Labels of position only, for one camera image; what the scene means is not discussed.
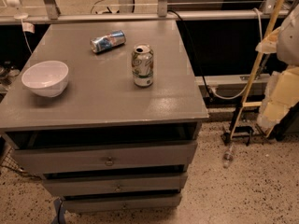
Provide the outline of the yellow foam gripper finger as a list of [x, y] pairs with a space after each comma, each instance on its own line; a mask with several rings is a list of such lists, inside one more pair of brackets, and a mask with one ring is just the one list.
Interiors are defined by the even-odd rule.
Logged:
[[299, 102], [299, 67], [291, 66], [283, 72], [274, 71], [268, 80], [257, 123], [265, 129], [273, 128]]

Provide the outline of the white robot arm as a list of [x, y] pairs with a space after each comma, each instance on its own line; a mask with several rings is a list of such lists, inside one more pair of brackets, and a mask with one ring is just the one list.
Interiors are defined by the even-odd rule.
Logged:
[[256, 50], [263, 54], [276, 53], [277, 58], [287, 64], [283, 72], [272, 73], [259, 109], [257, 123], [270, 129], [299, 102], [299, 5]]

